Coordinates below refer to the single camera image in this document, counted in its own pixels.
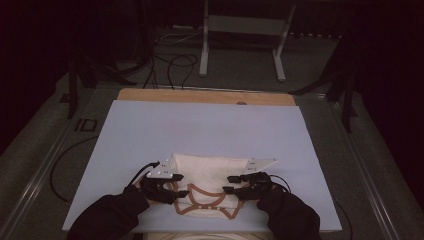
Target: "dark background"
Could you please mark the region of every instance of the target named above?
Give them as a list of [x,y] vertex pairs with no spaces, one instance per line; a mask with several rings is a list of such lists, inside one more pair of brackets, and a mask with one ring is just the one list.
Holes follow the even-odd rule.
[[[278,8],[260,7],[255,1],[243,1],[243,7],[235,5],[238,1],[216,1],[218,4],[214,4],[211,12],[280,16],[275,10]],[[67,72],[71,44],[107,63],[134,57],[130,50],[134,44],[145,44],[147,49],[146,39],[134,40],[137,39],[134,35],[147,33],[146,24],[202,25],[203,4],[198,0],[181,0],[178,4],[170,0],[144,1],[146,11],[139,12],[142,18],[138,22],[130,0],[107,2],[107,5],[94,0],[0,3],[0,153],[54,93],[55,82]],[[284,3],[270,1],[270,4]],[[418,0],[302,2],[290,29],[296,37],[344,36],[327,70],[343,64],[357,66],[355,88],[362,94],[421,207],[424,206],[424,131],[420,121],[424,112],[423,9],[423,3]]]

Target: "metal frame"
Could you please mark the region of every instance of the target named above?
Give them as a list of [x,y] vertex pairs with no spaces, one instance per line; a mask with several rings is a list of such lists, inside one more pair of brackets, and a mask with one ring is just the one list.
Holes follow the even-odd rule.
[[277,79],[280,82],[286,81],[283,64],[281,61],[281,52],[289,33],[291,20],[294,15],[296,6],[292,5],[285,20],[261,19],[261,18],[242,18],[209,15],[209,0],[204,2],[204,18],[203,18],[203,47],[202,56],[200,58],[199,75],[205,77],[208,71],[209,57],[209,31],[236,32],[236,33],[256,33],[266,35],[280,36],[280,43],[277,48],[272,51],[274,59],[275,71]]

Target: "white cloth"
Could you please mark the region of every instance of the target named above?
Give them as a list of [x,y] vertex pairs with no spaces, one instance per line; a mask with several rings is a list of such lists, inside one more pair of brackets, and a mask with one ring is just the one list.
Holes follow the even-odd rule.
[[235,195],[226,195],[222,187],[240,188],[246,184],[231,184],[227,177],[243,174],[249,159],[183,154],[173,154],[172,159],[173,173],[182,174],[184,178],[169,187],[174,191],[190,191],[187,197],[175,202],[177,213],[196,217],[236,217],[242,202]]

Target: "floor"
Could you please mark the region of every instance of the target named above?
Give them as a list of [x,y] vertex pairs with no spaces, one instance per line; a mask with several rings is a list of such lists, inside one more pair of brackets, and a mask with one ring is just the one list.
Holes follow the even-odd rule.
[[[200,58],[200,42],[200,38],[193,37],[187,42],[159,45],[155,52],[168,61],[173,56],[159,54],[193,54]],[[329,39],[289,37],[282,54],[287,81],[280,83],[269,46],[230,46],[216,41],[211,44],[208,75],[198,76],[197,63],[184,89],[293,91],[319,78],[336,44]],[[189,63],[184,58],[178,60],[175,63]],[[169,71],[173,86],[181,88],[191,67],[168,66],[155,58],[157,85],[169,88]],[[128,79],[141,87],[148,74],[149,69],[145,68]],[[364,108],[360,94],[354,95],[357,116],[351,119],[353,132],[349,134],[340,124],[338,104],[323,98],[327,87],[295,97],[330,192],[337,200],[336,210],[343,226],[342,231],[322,233],[322,239],[424,239],[423,212]],[[52,183],[56,191],[71,201],[95,139],[75,144],[100,133],[110,104],[121,88],[107,79],[96,89],[80,87],[79,110],[68,120],[68,105],[59,103],[67,92],[67,75],[58,81],[54,96],[0,157],[0,239],[65,239],[61,227],[70,205],[52,193],[51,169],[55,168]],[[75,131],[78,119],[97,120],[96,130]]]

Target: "white platform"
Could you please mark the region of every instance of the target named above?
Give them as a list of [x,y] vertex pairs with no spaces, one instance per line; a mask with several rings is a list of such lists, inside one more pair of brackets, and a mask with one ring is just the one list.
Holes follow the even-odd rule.
[[[141,167],[174,152],[277,158],[266,172],[283,177],[315,209],[322,231],[341,230],[298,107],[139,101],[113,103],[63,229],[101,196],[121,193]],[[135,232],[269,231],[267,215],[249,202],[234,220],[181,216],[172,205],[152,206],[139,219]]]

